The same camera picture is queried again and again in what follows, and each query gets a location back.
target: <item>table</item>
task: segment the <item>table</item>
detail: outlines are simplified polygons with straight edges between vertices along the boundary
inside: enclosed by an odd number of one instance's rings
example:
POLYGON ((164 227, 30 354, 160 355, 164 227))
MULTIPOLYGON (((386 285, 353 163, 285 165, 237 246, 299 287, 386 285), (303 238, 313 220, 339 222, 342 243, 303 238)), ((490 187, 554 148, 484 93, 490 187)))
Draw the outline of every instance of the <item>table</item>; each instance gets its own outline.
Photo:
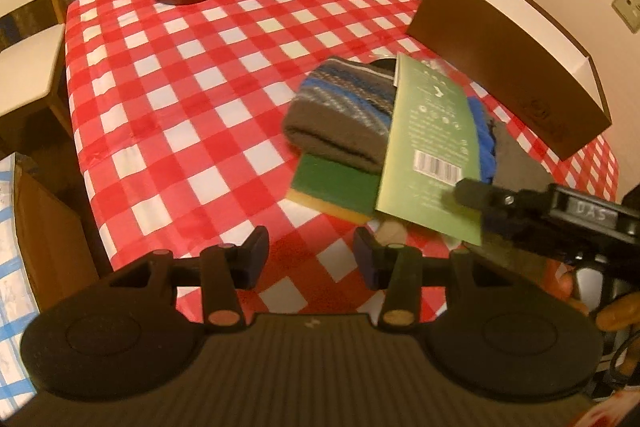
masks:
MULTIPOLYGON (((425 60, 475 94, 556 181, 612 200, 618 165, 599 137, 565 162, 482 87, 405 35, 420 0, 78 0, 68 10, 66 65, 78 159, 114 269, 155 248, 176 257, 242 243, 267 226, 271 253, 253 312, 375 315, 351 253, 353 225, 284 199, 297 153, 281 133, 305 75, 330 55, 368 62, 396 52, 425 60)), ((445 256, 450 243, 410 234, 445 256)), ((178 309, 201 320, 200 293, 178 309)), ((424 319, 443 305, 423 292, 424 319)))

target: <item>finger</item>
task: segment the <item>finger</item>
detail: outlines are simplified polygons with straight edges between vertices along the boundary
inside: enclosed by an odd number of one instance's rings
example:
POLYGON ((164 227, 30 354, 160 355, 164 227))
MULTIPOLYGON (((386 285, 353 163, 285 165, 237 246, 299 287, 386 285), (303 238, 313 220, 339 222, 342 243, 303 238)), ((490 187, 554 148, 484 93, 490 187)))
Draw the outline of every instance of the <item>finger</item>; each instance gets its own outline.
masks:
POLYGON ((631 293, 611 303, 596 317, 602 331, 617 331, 640 322, 640 292, 631 293))
POLYGON ((636 371, 636 367, 638 366, 638 362, 640 361, 640 342, 633 342, 628 349, 626 350, 625 359, 622 364, 618 367, 620 373, 625 375, 626 377, 631 377, 633 373, 636 371))
POLYGON ((577 310, 585 317, 588 317, 589 309, 584 302, 580 302, 576 299, 568 299, 566 303, 569 304, 569 306, 571 306, 571 308, 573 308, 574 310, 577 310))
POLYGON ((569 272, 562 274, 560 279, 558 279, 558 287, 561 292, 559 299, 563 301, 567 300, 574 291, 574 275, 569 272))

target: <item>brown paper box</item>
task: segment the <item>brown paper box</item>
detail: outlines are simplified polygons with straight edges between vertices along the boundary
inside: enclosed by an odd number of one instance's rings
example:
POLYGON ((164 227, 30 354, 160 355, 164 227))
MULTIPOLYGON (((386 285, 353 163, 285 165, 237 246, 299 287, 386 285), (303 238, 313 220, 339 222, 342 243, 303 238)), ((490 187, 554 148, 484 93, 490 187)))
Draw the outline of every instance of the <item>brown paper box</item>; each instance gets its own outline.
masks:
POLYGON ((611 125, 590 55, 532 0, 422 0, 407 34, 484 87, 562 160, 611 125))
POLYGON ((15 229, 41 312, 98 280, 79 217, 16 166, 15 229))

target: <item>chair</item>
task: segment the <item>chair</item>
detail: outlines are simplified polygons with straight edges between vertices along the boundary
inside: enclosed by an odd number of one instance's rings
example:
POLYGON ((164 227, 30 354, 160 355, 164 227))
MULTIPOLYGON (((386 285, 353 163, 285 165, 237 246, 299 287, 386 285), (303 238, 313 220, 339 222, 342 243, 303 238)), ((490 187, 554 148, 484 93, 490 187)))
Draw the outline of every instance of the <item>chair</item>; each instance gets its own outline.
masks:
MULTIPOLYGON (((0 0, 0 16, 32 1, 0 0)), ((64 64, 64 12, 59 0, 51 1, 58 24, 0 52, 0 117, 20 108, 28 112, 49 108, 73 136, 68 109, 58 96, 64 64)))

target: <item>small round object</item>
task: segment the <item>small round object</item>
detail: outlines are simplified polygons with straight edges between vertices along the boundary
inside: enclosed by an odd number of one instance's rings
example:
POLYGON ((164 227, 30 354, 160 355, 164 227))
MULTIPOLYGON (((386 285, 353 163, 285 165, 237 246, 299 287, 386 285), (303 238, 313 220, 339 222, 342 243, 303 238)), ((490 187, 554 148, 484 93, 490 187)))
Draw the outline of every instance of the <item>small round object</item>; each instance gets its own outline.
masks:
POLYGON ((389 310, 382 315, 382 320, 389 326, 406 328, 415 322, 415 315, 407 310, 389 310))
POLYGON ((497 351, 523 357, 544 353, 558 339, 551 322, 529 313, 498 315, 485 323, 482 334, 497 351))
POLYGON ((233 310, 218 310, 210 313, 207 319, 213 326, 230 327, 240 322, 240 315, 233 310))
POLYGON ((66 330, 66 340, 72 349, 97 357, 122 353, 133 347, 139 337, 140 325, 127 315, 89 315, 66 330))
POLYGON ((431 359, 447 378, 500 401, 578 393, 602 354, 587 317, 525 285, 476 288, 428 330, 431 359))
POLYGON ((78 400, 122 399, 178 375, 201 334, 145 289, 98 284, 36 317, 20 355, 38 389, 78 400))

